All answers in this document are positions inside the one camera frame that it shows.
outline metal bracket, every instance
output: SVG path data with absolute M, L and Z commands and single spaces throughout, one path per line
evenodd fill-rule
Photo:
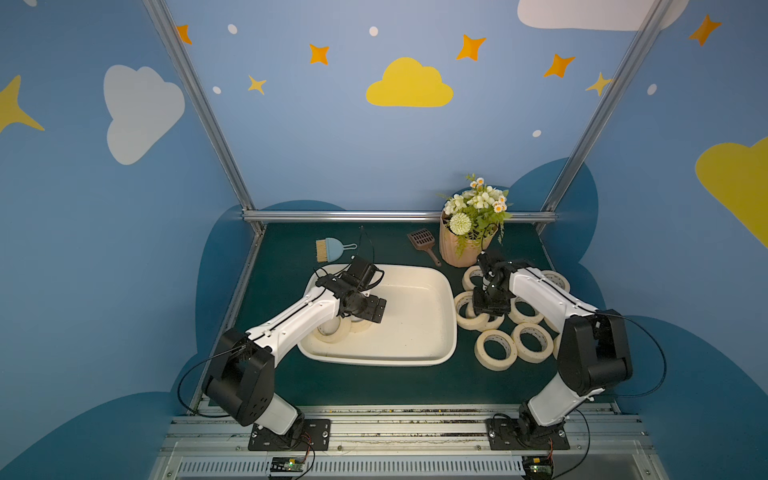
M 310 437 L 310 445 L 315 452 L 325 452 L 328 450 L 328 438 L 331 435 L 330 419 L 307 419 L 304 420 L 304 432 Z M 287 440 L 282 435 L 277 435 L 269 429 L 260 429 L 258 425 L 253 424 L 248 442 L 248 450 L 251 452 L 279 452 L 286 450 L 302 451 L 306 449 L 306 444 L 299 442 L 296 446 L 287 445 Z
M 543 442 L 522 443 L 515 434 L 515 425 L 507 419 L 486 419 L 485 431 L 488 435 L 488 443 L 491 450 L 570 450 L 568 437 L 564 430 L 557 435 L 547 437 Z

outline wire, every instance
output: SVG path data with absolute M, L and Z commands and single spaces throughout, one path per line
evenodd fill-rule
M 638 322 L 635 322 L 631 318 L 627 318 L 626 316 L 622 316 L 622 315 L 614 315 L 613 313 L 605 313 L 605 312 L 599 312 L 599 315 L 615 316 L 617 318 L 622 318 L 622 319 L 625 319 L 625 320 L 629 320 L 630 322 L 634 323 L 638 328 L 643 330 L 645 332 L 645 334 L 648 335 L 648 337 L 650 337 L 651 340 L 654 341 L 654 343 L 656 344 L 656 348 L 659 349 L 659 353 L 661 354 L 661 361 L 664 363 L 664 371 L 661 373 L 661 378 L 659 379 L 659 382 L 656 384 L 656 386 L 654 388 L 652 388 L 652 389 L 650 389 L 650 390 L 648 390 L 646 392 L 643 392 L 643 393 L 633 393 L 633 394 L 630 394 L 630 395 L 616 395 L 614 393 L 605 393 L 605 394 L 602 394 L 602 395 L 612 396 L 612 397 L 615 397 L 615 398 L 618 398 L 618 399 L 636 399 L 636 398 L 639 398 L 639 397 L 642 397 L 642 396 L 650 395 L 653 392 L 656 392 L 659 388 L 661 388 L 661 384 L 664 383 L 664 380 L 667 379 L 667 356 L 664 355 L 664 349 L 661 348 L 661 345 L 659 345 L 659 342 L 654 338 L 653 335 L 650 334 L 650 332 L 648 332 L 648 330 L 645 329 L 645 327 L 643 327 Z
M 203 360 L 202 362 L 199 362 L 199 363 L 196 363 L 196 364 L 192 365 L 192 366 L 190 367 L 190 369 L 189 369 L 189 370 L 187 370 L 187 372 L 186 372 L 186 373 L 184 373 L 184 375 L 181 377 L 181 380 L 179 380 L 179 384 L 176 386 L 176 398 L 179 400 L 179 403 L 180 403 L 180 404 L 181 404 L 181 405 L 182 405 L 182 406 L 183 406 L 185 409 L 189 410 L 189 411 L 190 411 L 190 412 L 192 412 L 194 415 L 198 415 L 198 416 L 201 416 L 201 417 L 205 417 L 205 418 L 207 418 L 207 419 L 223 419 L 223 418 L 225 418 L 225 417 L 228 417 L 228 416 L 230 416 L 230 415 L 205 415 L 204 413 L 200 413 L 200 412 L 198 412 L 197 410 L 195 410 L 195 409 L 193 409 L 192 407 L 190 407 L 189 405 L 187 405 L 186 403 L 184 403 L 184 400 L 182 400 L 182 399 L 181 399 L 181 383 L 184 381 L 184 379 L 186 379 L 186 378 L 187 378 L 187 375 L 189 375 L 189 374 L 192 372 L 192 370 L 196 369 L 198 366 L 200 366 L 200 365 L 203 365 L 203 364 L 204 364 L 205 362 L 207 362 L 208 360 L 212 360 L 212 359 L 215 359 L 215 358 L 216 358 L 216 357 L 218 357 L 218 356 L 222 356 L 222 355 L 224 355 L 224 354 L 227 354 L 227 353 L 231 353 L 231 352 L 233 352 L 233 351 L 235 351 L 235 350 L 237 350 L 237 349 L 240 349 L 240 352 L 242 352 L 243 350 L 245 350 L 245 349 L 246 349 L 246 347 L 245 347 L 245 346 L 243 346 L 243 345 L 238 345 L 238 346 L 235 346 L 235 347 L 233 347 L 233 348 L 231 348 L 231 349 L 229 349 L 229 350 L 227 350 L 227 351 L 225 351 L 225 352 L 217 353 L 217 354 L 216 354 L 216 355 L 214 355 L 214 356 L 209 356 L 208 358 L 206 358 L 206 359 L 205 359 L 205 360 Z
M 581 460 L 578 461 L 578 463 L 572 467 L 570 467 L 568 470 L 562 473 L 558 473 L 554 477 L 552 477 L 551 480 L 555 480 L 556 478 L 560 478 L 561 476 L 565 475 L 568 472 L 573 472 L 576 467 L 584 463 L 584 459 L 587 458 L 587 454 L 589 454 L 589 447 L 592 444 L 592 432 L 589 431 L 589 423 L 587 422 L 587 417 L 584 416 L 583 413 L 581 413 L 579 410 L 574 410 L 574 412 L 578 412 L 579 415 L 584 419 L 584 424 L 587 426 L 587 451 L 584 452 L 584 456 L 581 457 Z

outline hand brush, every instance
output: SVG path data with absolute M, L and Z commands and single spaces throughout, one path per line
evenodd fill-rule
M 356 249 L 357 243 L 344 245 L 335 238 L 326 238 L 325 240 L 316 240 L 315 246 L 317 247 L 317 261 L 325 263 L 338 260 L 344 250 Z

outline brush bristles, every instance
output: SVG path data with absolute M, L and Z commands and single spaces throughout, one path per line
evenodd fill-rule
M 328 247 L 325 240 L 315 240 L 315 246 L 317 247 L 317 261 L 323 263 L 328 261 Z

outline white flower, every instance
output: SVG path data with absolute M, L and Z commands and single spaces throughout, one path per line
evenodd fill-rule
M 451 217 L 448 225 L 451 227 L 454 235 L 466 235 L 469 233 L 469 229 L 472 228 L 472 220 L 469 219 L 467 214 L 458 213 Z

